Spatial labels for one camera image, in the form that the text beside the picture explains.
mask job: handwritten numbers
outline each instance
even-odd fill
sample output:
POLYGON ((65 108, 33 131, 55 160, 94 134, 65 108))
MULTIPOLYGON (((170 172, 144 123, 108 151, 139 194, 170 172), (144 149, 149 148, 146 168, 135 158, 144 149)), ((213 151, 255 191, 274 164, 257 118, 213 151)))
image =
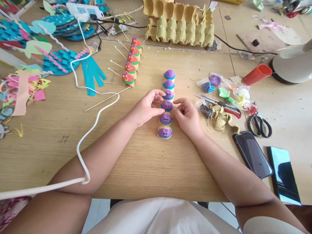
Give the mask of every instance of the handwritten numbers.
POLYGON ((58 141, 58 143, 66 143, 69 136, 62 136, 62 139, 58 141))

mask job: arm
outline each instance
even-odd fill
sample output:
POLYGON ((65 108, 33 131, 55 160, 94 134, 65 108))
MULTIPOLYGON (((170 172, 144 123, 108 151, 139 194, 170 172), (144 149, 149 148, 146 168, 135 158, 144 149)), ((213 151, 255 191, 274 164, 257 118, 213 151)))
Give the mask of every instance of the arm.
MULTIPOLYGON (((3 231, 7 233, 81 233, 92 195, 107 178, 137 127, 162 114, 153 102, 163 101, 161 90, 149 91, 125 117, 117 121, 82 153, 91 180, 36 195, 3 231)), ((49 184, 85 177, 78 157, 65 164, 49 184)))
POLYGON ((293 225, 307 233, 291 211, 246 166, 229 155, 202 130, 197 109, 191 101, 180 98, 174 113, 182 130, 195 144, 206 167, 235 206, 241 228, 256 216, 268 216, 293 225))

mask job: white cable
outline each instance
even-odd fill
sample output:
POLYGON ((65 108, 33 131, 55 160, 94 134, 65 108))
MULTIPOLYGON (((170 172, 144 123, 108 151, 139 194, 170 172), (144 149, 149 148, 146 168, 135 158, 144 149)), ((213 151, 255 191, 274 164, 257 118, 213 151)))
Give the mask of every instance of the white cable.
POLYGON ((115 93, 115 92, 107 92, 107 93, 99 93, 89 87, 85 87, 85 86, 78 86, 78 78, 77 78, 77 74, 72 66, 72 64, 74 62, 78 62, 78 61, 81 61, 81 60, 84 60, 84 59, 87 59, 91 56, 92 54, 92 51, 91 49, 89 48, 89 46, 87 45, 87 43, 85 42, 85 36, 83 34, 83 31, 82 31, 82 28, 81 28, 81 25, 80 25, 80 22, 79 22, 79 19, 77 19, 77 22, 78 22, 78 25, 79 25, 79 28, 80 28, 80 31, 81 31, 81 34, 82 34, 82 38, 84 40, 84 43, 85 45, 87 46, 87 48, 90 50, 90 53, 88 54, 87 57, 84 57, 84 58, 80 58, 80 59, 76 59, 76 60, 73 60, 70 62, 70 66, 72 68, 72 71, 74 73, 74 76, 75 76, 75 83, 76 83, 76 87, 77 88, 87 88, 87 89, 90 89, 94 92, 96 92, 97 94, 116 94, 117 95, 117 99, 105 106, 104 108, 102 108, 98 114, 97 114, 97 118, 95 120, 95 123, 94 125, 92 126, 92 128, 80 139, 80 141, 78 142, 78 145, 77 145, 77 155, 78 155, 78 158, 79 158, 79 161, 86 173, 86 176, 87 176, 87 180, 85 178, 77 178, 77 179, 73 179, 73 180, 68 180, 68 181, 64 181, 64 182, 61 182, 61 183, 57 183, 57 184, 52 184, 52 185, 46 185, 46 186, 42 186, 42 187, 36 187, 36 188, 27 188, 27 189, 22 189, 22 190, 15 190, 15 191, 9 191, 9 192, 0 192, 0 200, 3 200, 3 199, 8 199, 8 198, 14 198, 14 197, 20 197, 20 196, 28 196, 28 195, 33 195, 33 194, 37 194, 37 193, 42 193, 42 192, 47 192, 47 191, 51 191, 51 190, 55 190, 55 189, 59 189, 59 188, 62 188, 62 187, 65 187, 65 186, 69 186, 69 185, 72 185, 72 184, 77 184, 77 183, 82 183, 82 184, 87 184, 90 182, 90 173, 89 173, 89 170, 85 164, 85 162, 83 161, 82 159, 82 156, 80 154, 80 151, 79 151, 79 148, 80 148, 80 144, 81 142, 85 139, 85 137, 95 128, 95 126, 97 125, 98 123, 98 119, 100 117, 100 114, 103 110, 105 110, 106 108, 110 107, 111 105, 115 104, 118 100, 119 100, 119 97, 120 95, 118 93, 115 93))

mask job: wooden stick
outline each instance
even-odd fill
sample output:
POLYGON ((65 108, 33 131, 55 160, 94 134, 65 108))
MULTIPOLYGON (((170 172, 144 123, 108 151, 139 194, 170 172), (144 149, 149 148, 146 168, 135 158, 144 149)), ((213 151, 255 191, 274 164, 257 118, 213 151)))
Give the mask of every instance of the wooden stick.
MULTIPOLYGON (((110 62, 113 62, 113 60, 111 60, 110 62)), ((115 62, 113 62, 113 63, 115 63, 115 62)), ((121 67, 121 68, 124 68, 124 67, 120 66, 120 65, 117 64, 117 63, 115 63, 115 64, 118 65, 118 66, 121 67)))
POLYGON ((129 38, 127 37, 127 35, 125 34, 125 32, 123 31, 123 30, 121 30, 122 32, 123 32, 123 34, 126 36, 126 38, 127 38, 127 40, 128 40, 128 42, 130 42, 129 41, 129 38))
MULTIPOLYGON (((115 48, 117 49, 117 47, 115 46, 115 48)), ((122 54, 122 52, 120 52, 120 50, 119 49, 117 49, 118 51, 119 51, 119 53, 121 53, 121 55, 122 56, 124 56, 123 54, 122 54)), ((126 57, 124 57, 125 59, 127 59, 126 57)))
POLYGON ((121 75, 119 75, 117 72, 114 72, 112 69, 108 68, 108 70, 111 70, 113 73, 117 74, 118 76, 121 77, 121 75))
MULTIPOLYGON (((117 41, 120 42, 120 44, 122 44, 120 40, 117 40, 117 41)), ((124 44, 122 44, 122 45, 124 46, 124 44)), ((129 49, 127 49, 127 47, 125 47, 125 48, 126 48, 127 51, 129 51, 129 49)))
POLYGON ((141 44, 141 45, 143 45, 143 43, 146 41, 146 39, 148 39, 148 37, 149 37, 149 36, 147 36, 147 37, 145 38, 145 40, 142 42, 142 44, 141 44))
MULTIPOLYGON (((125 90, 127 90, 127 89, 129 89, 129 88, 131 88, 131 86, 126 87, 126 88, 123 89, 122 91, 119 91, 118 94, 119 94, 119 93, 122 93, 123 91, 125 91, 125 90)), ((86 109, 85 112, 87 112, 88 110, 91 110, 92 108, 94 108, 94 107, 98 106, 99 104, 101 104, 101 103, 107 101, 108 99, 111 99, 112 97, 114 97, 114 96, 116 96, 116 95, 117 95, 117 94, 114 94, 114 95, 110 96, 109 98, 106 98, 106 99, 104 99, 103 101, 100 101, 99 103, 95 104, 94 106, 91 106, 90 108, 86 109)))

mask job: green clay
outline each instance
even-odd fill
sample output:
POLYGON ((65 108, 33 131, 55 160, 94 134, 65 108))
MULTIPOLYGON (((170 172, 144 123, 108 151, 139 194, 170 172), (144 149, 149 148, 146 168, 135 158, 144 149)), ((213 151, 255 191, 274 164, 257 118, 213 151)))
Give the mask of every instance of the green clay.
POLYGON ((233 98, 231 97, 226 97, 225 100, 227 101, 228 104, 231 104, 233 106, 235 106, 235 101, 233 98))
POLYGON ((228 98, 230 96, 230 92, 221 87, 219 88, 219 96, 222 98, 228 98))

